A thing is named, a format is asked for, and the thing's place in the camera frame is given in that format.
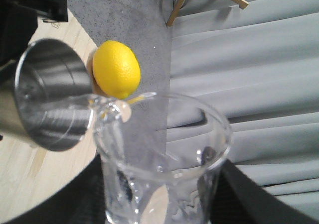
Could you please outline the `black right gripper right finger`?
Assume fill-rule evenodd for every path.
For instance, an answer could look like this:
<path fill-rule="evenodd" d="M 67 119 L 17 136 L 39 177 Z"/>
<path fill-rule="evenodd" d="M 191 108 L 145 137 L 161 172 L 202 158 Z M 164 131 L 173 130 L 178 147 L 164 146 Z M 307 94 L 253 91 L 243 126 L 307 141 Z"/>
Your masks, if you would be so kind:
<path fill-rule="evenodd" d="M 221 166 L 210 210 L 212 224 L 317 224 L 263 190 L 231 161 Z"/>

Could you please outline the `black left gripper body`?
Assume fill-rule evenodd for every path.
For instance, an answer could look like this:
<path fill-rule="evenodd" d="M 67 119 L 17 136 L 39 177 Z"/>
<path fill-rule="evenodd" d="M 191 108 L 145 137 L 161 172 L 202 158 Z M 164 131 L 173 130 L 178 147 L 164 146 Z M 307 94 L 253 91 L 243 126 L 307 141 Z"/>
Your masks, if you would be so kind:
<path fill-rule="evenodd" d="M 21 54 L 44 22 L 67 22 L 67 0 L 0 0 L 0 63 Z"/>

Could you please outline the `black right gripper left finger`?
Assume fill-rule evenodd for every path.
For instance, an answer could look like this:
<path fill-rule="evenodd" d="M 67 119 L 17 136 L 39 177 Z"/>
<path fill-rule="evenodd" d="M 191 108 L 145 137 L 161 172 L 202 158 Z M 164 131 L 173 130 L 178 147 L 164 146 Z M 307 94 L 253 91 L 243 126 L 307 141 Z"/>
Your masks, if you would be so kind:
<path fill-rule="evenodd" d="M 69 184 L 8 224 L 104 224 L 105 197 L 101 157 Z"/>

